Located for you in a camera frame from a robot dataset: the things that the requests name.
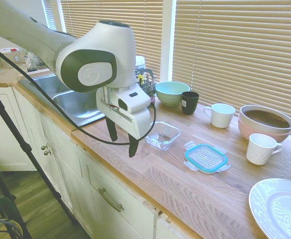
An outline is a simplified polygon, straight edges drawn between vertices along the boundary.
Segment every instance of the stacked bowls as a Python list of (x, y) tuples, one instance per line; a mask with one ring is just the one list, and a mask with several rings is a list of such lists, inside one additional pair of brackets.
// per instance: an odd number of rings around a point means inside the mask
[(291, 134), (291, 118), (265, 106), (248, 105), (240, 109), (238, 127), (246, 139), (253, 133), (263, 133), (280, 143)]

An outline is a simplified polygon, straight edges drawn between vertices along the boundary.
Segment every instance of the drawer handle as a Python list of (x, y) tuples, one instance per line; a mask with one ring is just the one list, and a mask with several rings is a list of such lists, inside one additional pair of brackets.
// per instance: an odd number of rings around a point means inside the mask
[(111, 202), (110, 199), (107, 198), (106, 195), (104, 194), (105, 191), (106, 191), (105, 188), (102, 188), (102, 189), (99, 188), (98, 191), (101, 194), (101, 196), (103, 197), (103, 199), (105, 199), (106, 202), (109, 203), (111, 207), (113, 207), (114, 209), (116, 209), (118, 212), (122, 212), (122, 209), (123, 209), (122, 204), (115, 205), (113, 202)]

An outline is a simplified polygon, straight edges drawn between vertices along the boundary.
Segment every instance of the cabinet door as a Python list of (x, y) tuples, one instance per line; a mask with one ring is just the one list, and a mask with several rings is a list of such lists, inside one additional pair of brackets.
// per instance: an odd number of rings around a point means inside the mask
[(57, 160), (63, 161), (78, 177), (82, 177), (79, 156), (77, 154), (78, 147), (51, 119), (43, 115), (40, 116), (40, 119), (54, 155), (58, 155), (56, 157)]
[(103, 217), (95, 205), (97, 192), (83, 178), (74, 174), (66, 164), (62, 162), (58, 164), (75, 217), (91, 238), (102, 238), (99, 234), (102, 234), (100, 229), (103, 228)]
[(184, 231), (177, 227), (173, 222), (166, 221), (168, 217), (162, 214), (157, 220), (156, 239), (191, 239)]
[(39, 111), (18, 91), (14, 91), (16, 99), (24, 119), (26, 130), (30, 137), (32, 153), (36, 157), (38, 163), (44, 170), (45, 174), (53, 184), (55, 189), (62, 194), (62, 181), (57, 167), (56, 160), (52, 153), (44, 155), (45, 151), (52, 151), (48, 140), (44, 134)]
[[(0, 88), (0, 100), (26, 142), (29, 137), (11, 88)], [(35, 167), (0, 116), (0, 170), (32, 171)]]
[[(83, 176), (96, 190), (105, 189), (96, 199), (104, 216), (106, 239), (153, 239), (156, 211), (145, 206), (146, 201), (134, 193), (115, 175), (105, 169), (96, 159), (80, 154)], [(113, 205), (121, 204), (118, 212)]]

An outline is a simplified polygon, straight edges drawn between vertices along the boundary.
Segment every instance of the glass food container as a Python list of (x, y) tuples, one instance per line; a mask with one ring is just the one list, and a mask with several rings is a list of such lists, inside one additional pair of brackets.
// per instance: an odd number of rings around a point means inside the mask
[(166, 151), (180, 135), (181, 131), (178, 128), (168, 123), (157, 121), (152, 131), (146, 136), (145, 142), (159, 151)]

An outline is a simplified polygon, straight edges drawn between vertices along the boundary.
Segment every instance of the white mug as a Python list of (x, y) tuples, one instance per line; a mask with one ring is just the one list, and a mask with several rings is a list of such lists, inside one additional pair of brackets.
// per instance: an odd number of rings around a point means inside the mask
[(249, 136), (247, 149), (247, 159), (257, 165), (264, 165), (271, 155), (283, 149), (281, 143), (277, 143), (274, 138), (262, 133), (253, 133)]
[(236, 109), (227, 104), (214, 104), (211, 107), (206, 106), (204, 109), (205, 115), (210, 117), (210, 122), (218, 128), (227, 128), (233, 119)]

